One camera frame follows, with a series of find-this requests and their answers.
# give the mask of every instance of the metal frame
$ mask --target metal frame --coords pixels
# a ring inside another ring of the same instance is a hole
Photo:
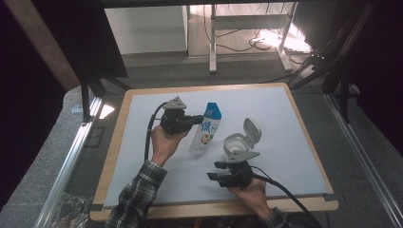
[[[365,174],[367,175],[368,180],[370,181],[373,189],[378,195],[382,205],[385,208],[386,213],[389,215],[394,227],[401,228],[403,227],[403,213],[400,209],[400,206],[396,199],[394,198],[391,190],[379,176],[374,164],[371,162],[371,159],[368,157],[365,148],[362,146],[358,137],[356,136],[353,128],[350,124],[344,121],[344,118],[339,113],[339,106],[335,99],[334,95],[324,94],[326,101],[328,102],[330,108],[332,109],[336,120],[341,126],[341,130],[345,134],[347,140],[352,146],[355,155],[362,166]]]
[[[217,72],[216,30],[226,29],[283,29],[282,40],[276,50],[285,71],[291,72],[293,70],[284,52],[284,43],[291,27],[297,2],[293,3],[287,14],[217,16],[215,6],[211,5],[210,73]]]
[[[101,98],[95,98],[92,101],[90,106],[91,117],[95,117],[98,111],[100,110],[102,103]],[[56,178],[56,181],[53,183],[53,186],[49,192],[48,198],[45,201],[44,206],[42,207],[41,213],[39,214],[38,219],[35,222],[34,227],[42,228],[49,227],[51,220],[53,219],[54,213],[56,211],[56,207],[59,203],[60,197],[66,189],[71,173],[74,169],[75,163],[77,162],[82,148],[84,146],[84,142],[86,141],[86,137],[89,133],[89,130],[92,127],[91,118],[87,123],[83,123],[74,139],[74,142],[68,151],[67,157],[63,166],[59,172],[59,175]]]

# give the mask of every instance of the black cable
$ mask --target black cable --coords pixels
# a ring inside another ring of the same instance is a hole
[[[306,209],[306,207],[305,207],[296,197],[294,197],[294,195],[293,195],[290,191],[288,191],[287,188],[285,188],[284,186],[282,186],[279,182],[277,182],[277,181],[271,179],[271,178],[269,177],[269,175],[267,175],[265,172],[263,172],[263,170],[257,168],[256,166],[251,166],[251,168],[256,168],[256,169],[258,169],[260,172],[262,172],[262,173],[267,177],[267,178],[265,178],[265,177],[262,177],[262,176],[260,176],[260,175],[253,174],[253,175],[252,175],[253,178],[256,178],[256,179],[259,179],[259,180],[262,180],[262,181],[266,181],[266,182],[268,182],[268,183],[270,183],[270,184],[276,186],[277,188],[281,189],[281,191],[283,191],[285,194],[287,194],[287,196],[288,196],[289,198],[291,198],[291,200],[293,200],[293,202],[295,202],[309,218],[311,218],[311,220],[314,222],[314,224],[315,224],[315,226],[316,226],[317,228],[321,228],[321,227],[322,227],[322,226],[320,225],[320,223],[317,221],[317,219],[311,214],[311,212],[309,212],[308,209]]]
[[[160,104],[160,106],[157,107],[155,110],[154,114],[150,118],[150,122],[148,123],[148,128],[147,128],[147,136],[145,137],[145,149],[144,149],[144,160],[148,160],[148,152],[149,152],[149,147],[150,147],[150,139],[151,139],[151,128],[152,125],[154,124],[155,117],[157,116],[157,113],[160,111],[160,109],[165,105],[166,103]]]

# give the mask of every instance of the cable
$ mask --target cable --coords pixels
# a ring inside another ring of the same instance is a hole
[[[267,13],[267,11],[271,8],[271,6],[272,6],[272,5],[267,4],[266,13]],[[202,12],[203,12],[203,22],[204,22],[204,32],[205,32],[205,36],[207,37],[208,42],[211,44],[211,40],[210,40],[210,37],[208,36],[207,26],[206,26],[206,22],[205,22],[205,5],[203,5],[203,7],[202,7]],[[216,34],[214,34],[214,36],[215,36],[215,37],[222,37],[222,36],[225,36],[225,35],[228,35],[228,34],[231,34],[231,33],[237,32],[237,31],[240,31],[240,30],[242,30],[242,29],[233,30],[233,31],[224,33],[224,34],[222,34],[222,35],[216,35]],[[258,32],[258,33],[255,33],[256,36],[255,36],[254,38],[252,38],[252,39],[249,40],[249,46],[250,46],[250,47],[248,47],[248,48],[246,48],[246,49],[233,49],[233,48],[230,48],[230,47],[224,46],[224,45],[216,45],[216,47],[227,48],[227,49],[230,49],[230,50],[236,51],[236,52],[244,52],[244,51],[247,51],[247,50],[252,49],[252,48],[256,48],[256,49],[258,49],[258,50],[267,50],[267,49],[272,48],[273,46],[270,46],[270,47],[258,47],[258,46],[257,46],[257,43],[258,43],[260,40],[262,40],[262,39],[258,39],[257,41],[255,41],[254,43],[252,43],[252,40],[258,38],[259,33],[260,33],[260,29],[259,29],[259,32]]]
[[[259,179],[259,180],[262,180],[262,181],[266,181],[266,182],[268,182],[268,183],[270,183],[270,184],[276,186],[277,188],[281,189],[285,194],[287,194],[287,196],[288,196],[289,198],[291,198],[291,200],[293,200],[293,201],[302,209],[302,211],[303,211],[309,218],[311,218],[311,220],[314,222],[314,224],[315,224],[315,226],[316,226],[317,228],[321,228],[321,225],[320,225],[320,223],[317,221],[317,219],[311,214],[311,212],[308,211],[308,209],[306,209],[306,207],[305,207],[304,205],[302,205],[302,203],[300,203],[300,201],[299,201],[296,197],[294,197],[294,195],[293,195],[290,191],[288,191],[287,188],[285,188],[284,186],[282,186],[279,182],[277,182],[277,181],[271,179],[271,178],[269,177],[269,175],[267,175],[265,172],[263,172],[263,170],[257,168],[256,166],[251,166],[251,168],[256,168],[256,169],[258,169],[261,173],[263,173],[263,174],[267,177],[267,178],[265,178],[265,177],[259,176],[259,175],[257,175],[257,174],[253,174],[253,175],[252,175],[253,178],[256,178],[256,179]]]
[[[157,113],[160,111],[160,109],[165,105],[166,103],[160,104],[160,106],[157,107],[155,110],[154,114],[150,118],[150,122],[148,123],[148,128],[147,128],[147,136],[145,137],[145,149],[144,149],[144,160],[148,160],[148,152],[149,152],[149,147],[150,147],[150,139],[151,139],[151,128],[152,125],[154,124],[155,117],[157,116]]]

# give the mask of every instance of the plaid shirt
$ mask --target plaid shirt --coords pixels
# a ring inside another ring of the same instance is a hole
[[[119,204],[112,210],[106,227],[145,227],[148,209],[157,197],[167,171],[152,161],[145,161],[137,177],[124,188],[119,196]],[[243,224],[242,227],[288,228],[280,211],[274,208],[273,214],[260,220],[260,224]]]

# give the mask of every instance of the flip-top lid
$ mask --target flip-top lid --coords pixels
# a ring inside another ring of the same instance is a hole
[[[252,119],[252,117],[248,117],[243,122],[243,130],[245,131],[247,139],[250,141],[249,146],[253,148],[255,143],[258,143],[261,138],[261,128],[259,124]]]

